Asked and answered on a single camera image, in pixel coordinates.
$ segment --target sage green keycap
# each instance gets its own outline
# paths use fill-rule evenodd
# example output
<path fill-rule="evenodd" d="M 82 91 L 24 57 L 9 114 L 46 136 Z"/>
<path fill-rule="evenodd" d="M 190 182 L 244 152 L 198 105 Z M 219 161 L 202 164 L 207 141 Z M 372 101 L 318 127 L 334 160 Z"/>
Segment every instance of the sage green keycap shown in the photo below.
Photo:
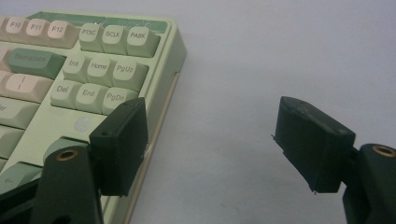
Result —
<path fill-rule="evenodd" d="M 9 54 L 8 65 L 14 73 L 55 79 L 64 65 L 64 57 L 44 50 L 14 49 Z"/>
<path fill-rule="evenodd" d="M 50 103 L 59 107 L 76 109 L 76 96 L 82 83 L 71 80 L 58 80 L 53 84 Z"/>
<path fill-rule="evenodd" d="M 147 73 L 148 68 L 141 63 L 137 63 L 133 59 L 119 61 L 114 67 L 113 85 L 115 87 L 140 92 Z"/>
<path fill-rule="evenodd" d="M 137 98 L 138 93 L 122 88 L 110 88 L 106 92 L 105 99 L 102 105 L 102 114 L 109 115 L 113 110 L 125 101 Z"/>
<path fill-rule="evenodd" d="M 64 61 L 64 68 L 62 69 L 64 71 L 64 79 L 86 83 L 90 60 L 80 53 L 67 56 L 66 61 Z"/>
<path fill-rule="evenodd" d="M 132 27 L 129 30 L 128 55 L 152 58 L 160 42 L 160 37 L 155 35 L 147 27 Z"/>
<path fill-rule="evenodd" d="M 128 31 L 120 25 L 108 25 L 102 37 L 102 46 L 105 53 L 126 55 L 126 38 Z"/>
<path fill-rule="evenodd" d="M 92 58 L 87 69 L 87 79 L 90 83 L 111 87 L 111 73 L 116 62 L 110 58 L 99 55 Z"/>
<path fill-rule="evenodd" d="M 39 104 L 0 97 L 0 125 L 26 129 Z"/>
<path fill-rule="evenodd" d="M 85 83 L 76 96 L 76 109 L 95 114 L 102 114 L 102 104 L 108 87 Z"/>
<path fill-rule="evenodd" d="M 101 24 L 85 23 L 79 30 L 79 44 L 82 50 L 103 52 L 102 36 L 105 28 Z"/>
<path fill-rule="evenodd" d="M 41 168 L 24 163 L 16 163 L 0 174 L 0 194 L 31 181 Z"/>
<path fill-rule="evenodd" d="M 4 166 L 6 165 L 7 160 L 0 158 L 0 171 L 3 170 Z"/>
<path fill-rule="evenodd" d="M 9 159 L 24 131 L 0 125 L 0 157 Z"/>

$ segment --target white table surface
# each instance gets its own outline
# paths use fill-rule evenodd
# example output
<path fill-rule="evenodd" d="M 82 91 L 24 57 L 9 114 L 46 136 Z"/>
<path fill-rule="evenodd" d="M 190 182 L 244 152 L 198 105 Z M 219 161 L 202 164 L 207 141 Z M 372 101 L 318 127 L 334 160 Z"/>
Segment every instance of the white table surface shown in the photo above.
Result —
<path fill-rule="evenodd" d="M 0 1 L 169 17 L 188 49 L 132 223 L 346 223 L 273 141 L 280 96 L 396 147 L 396 2 L 385 0 Z"/>

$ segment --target keyboard frame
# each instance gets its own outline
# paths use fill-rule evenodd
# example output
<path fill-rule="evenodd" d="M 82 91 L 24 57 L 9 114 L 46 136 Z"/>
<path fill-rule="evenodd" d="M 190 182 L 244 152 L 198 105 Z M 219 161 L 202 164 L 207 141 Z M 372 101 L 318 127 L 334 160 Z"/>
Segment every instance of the keyboard frame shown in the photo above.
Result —
<path fill-rule="evenodd" d="M 149 159 L 155 147 L 155 143 L 160 133 L 167 107 L 171 101 L 173 91 L 177 84 L 179 72 L 187 54 L 185 45 L 178 30 L 178 26 L 173 20 L 167 18 L 52 10 L 38 12 L 29 18 L 38 18 L 40 13 L 42 15 L 45 15 L 46 13 L 55 13 L 61 15 L 61 17 L 65 14 L 68 14 L 88 17 L 106 17 L 120 20 L 133 19 L 147 22 L 164 21 L 167 24 L 166 30 L 163 34 L 156 34 L 161 37 L 161 40 L 154 57 L 151 59 L 104 53 L 115 61 L 119 61 L 123 57 L 133 57 L 138 63 L 143 63 L 149 66 L 148 75 L 141 91 L 139 92 L 139 97 L 145 97 L 146 99 L 146 109 L 148 116 L 148 145 L 146 149 L 145 159 L 139 168 L 139 171 L 136 175 L 128 197 L 102 197 L 101 199 L 105 223 L 129 223 L 130 217 L 134 210 L 134 204 L 137 200 L 139 190 L 143 183 L 145 172 L 147 171 L 149 166 Z M 55 49 L 51 47 L 41 47 L 4 41 L 0 41 L 0 45 L 6 45 L 12 48 L 18 47 L 26 49 L 47 50 L 62 54 L 64 56 L 76 52 L 81 52 L 89 57 L 98 54 L 97 52 L 80 50 L 80 44 L 78 43 L 78 41 L 72 49 Z M 58 76 L 54 80 L 54 83 L 57 80 L 63 78 L 64 75 L 61 69 Z M 74 114 L 72 115 L 72 120 L 66 120 L 50 124 L 54 127 L 60 127 L 59 125 L 63 125 L 64 127 L 63 131 L 61 132 L 62 134 L 60 134 L 59 132 L 50 132 L 46 130 L 46 126 L 48 126 L 48 120 L 54 120 L 54 118 L 59 118 L 61 116 L 70 117 L 69 109 L 59 108 L 50 105 L 51 89 L 49 90 L 49 93 L 46 95 L 40 107 L 38 108 L 35 117 L 32 119 L 28 128 L 25 130 L 21 141 L 18 143 L 11 157 L 8 159 L 2 172 L 4 172 L 9 166 L 18 161 L 42 166 L 42 155 L 47 150 L 48 146 L 58 138 L 67 137 L 89 142 L 89 133 L 91 133 L 92 130 L 96 128 L 97 125 L 99 125 L 100 122 L 102 122 L 106 118 L 106 116 L 103 115 L 94 115 L 93 118 L 91 113 L 74 110 L 72 112 Z M 84 130 L 83 133 L 76 132 L 76 124 L 82 125 L 82 129 Z M 43 135 L 42 133 L 38 133 L 36 130 L 46 130 L 43 131 L 46 133 L 45 135 Z"/>

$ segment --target clamp jaw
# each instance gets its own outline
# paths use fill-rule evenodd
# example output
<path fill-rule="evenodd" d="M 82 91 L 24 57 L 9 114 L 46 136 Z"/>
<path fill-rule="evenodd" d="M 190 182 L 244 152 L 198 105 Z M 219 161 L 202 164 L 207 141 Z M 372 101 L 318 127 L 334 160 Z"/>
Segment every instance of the clamp jaw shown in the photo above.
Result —
<path fill-rule="evenodd" d="M 148 140 L 144 98 L 119 105 L 87 147 L 52 152 L 39 179 L 0 195 L 0 223 L 103 223 L 100 196 L 128 194 Z"/>
<path fill-rule="evenodd" d="M 313 105 L 280 100 L 276 143 L 313 191 L 343 197 L 348 224 L 396 223 L 396 149 L 353 147 L 355 134 Z"/>

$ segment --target keycap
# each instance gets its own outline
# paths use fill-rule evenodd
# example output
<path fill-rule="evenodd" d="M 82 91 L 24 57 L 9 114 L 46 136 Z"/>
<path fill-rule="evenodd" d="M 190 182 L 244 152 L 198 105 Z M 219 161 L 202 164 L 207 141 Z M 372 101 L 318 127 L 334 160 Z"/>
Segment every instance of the keycap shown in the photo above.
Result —
<path fill-rule="evenodd" d="M 6 84 L 13 73 L 0 71 L 0 96 L 7 96 Z"/>
<path fill-rule="evenodd" d="M 4 166 L 6 165 L 7 160 L 0 158 L 0 171 L 3 170 Z"/>
<path fill-rule="evenodd" d="M 41 177 L 41 172 L 39 172 L 37 175 L 35 175 L 35 177 L 33 177 L 32 178 L 32 180 L 31 181 L 34 181 L 34 180 L 36 180 L 36 179 L 38 179 L 38 178 L 40 178 Z"/>
<path fill-rule="evenodd" d="M 67 57 L 64 62 L 64 78 L 67 80 L 74 80 L 85 83 L 87 79 L 87 69 L 90 64 L 90 59 L 83 54 L 73 54 Z"/>
<path fill-rule="evenodd" d="M 60 49 L 71 49 L 78 40 L 79 29 L 67 21 L 53 21 L 49 25 L 50 45 Z"/>
<path fill-rule="evenodd" d="M 0 126 L 0 157 L 8 159 L 15 146 L 20 141 L 24 131 L 6 126 Z"/>
<path fill-rule="evenodd" d="M 0 97 L 0 124 L 26 129 L 38 104 Z"/>
<path fill-rule="evenodd" d="M 102 113 L 109 115 L 118 105 L 137 98 L 138 93 L 136 91 L 129 91 L 122 88 L 110 88 L 108 89 L 105 99 L 103 101 Z"/>
<path fill-rule="evenodd" d="M 126 55 L 128 31 L 119 25 L 108 25 L 103 32 L 103 50 L 106 53 Z"/>
<path fill-rule="evenodd" d="M 28 44 L 26 26 L 29 20 L 24 17 L 10 17 L 6 26 L 8 38 L 15 43 Z"/>
<path fill-rule="evenodd" d="M 8 54 L 11 52 L 11 49 L 7 46 L 0 45 L 0 70 L 2 71 L 11 71 L 8 66 Z"/>
<path fill-rule="evenodd" d="M 137 63 L 133 59 L 119 61 L 113 72 L 113 85 L 140 92 L 145 82 L 148 69 L 145 65 Z"/>
<path fill-rule="evenodd" d="M 14 49 L 8 57 L 14 73 L 30 74 L 55 79 L 64 65 L 64 57 L 37 49 Z"/>
<path fill-rule="evenodd" d="M 8 34 L 6 32 L 6 26 L 8 23 L 8 17 L 0 15 L 0 40 L 9 41 Z"/>
<path fill-rule="evenodd" d="M 41 103 L 53 80 L 47 77 L 14 74 L 6 84 L 6 96 L 14 99 Z"/>
<path fill-rule="evenodd" d="M 92 83 L 81 86 L 76 97 L 77 110 L 102 114 L 102 104 L 108 88 Z"/>
<path fill-rule="evenodd" d="M 32 19 L 26 27 L 29 42 L 33 45 L 49 46 L 48 29 L 50 22 L 42 19 Z"/>
<path fill-rule="evenodd" d="M 92 58 L 87 70 L 87 79 L 91 83 L 111 87 L 112 72 L 115 62 L 108 57 L 101 55 Z"/>
<path fill-rule="evenodd" d="M 100 24 L 85 23 L 79 30 L 79 44 L 82 50 L 103 52 L 102 37 L 105 29 Z"/>
<path fill-rule="evenodd" d="M 50 103 L 59 107 L 76 109 L 76 97 L 82 83 L 71 80 L 59 80 L 53 84 Z"/>
<path fill-rule="evenodd" d="M 160 37 L 147 27 L 132 27 L 128 34 L 128 55 L 151 58 L 160 42 Z"/>
<path fill-rule="evenodd" d="M 0 194 L 31 181 L 41 168 L 25 163 L 15 163 L 0 174 Z"/>

